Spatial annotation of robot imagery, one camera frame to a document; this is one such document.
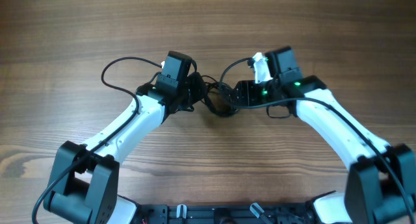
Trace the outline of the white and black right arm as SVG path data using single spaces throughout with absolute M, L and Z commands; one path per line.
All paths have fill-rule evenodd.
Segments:
M 290 47 L 247 58 L 254 78 L 230 95 L 238 108 L 284 106 L 311 126 L 348 170 L 346 190 L 312 200 L 318 223 L 415 222 L 415 155 L 366 129 L 316 76 L 305 77 Z

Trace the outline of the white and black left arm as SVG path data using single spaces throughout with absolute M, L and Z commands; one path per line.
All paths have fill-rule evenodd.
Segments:
M 170 51 L 161 71 L 130 92 L 131 104 L 81 144 L 67 141 L 55 156 L 48 185 L 32 211 L 43 207 L 72 223 L 145 223 L 140 206 L 118 195 L 120 166 L 152 130 L 177 111 L 192 111 L 203 91 L 195 61 Z

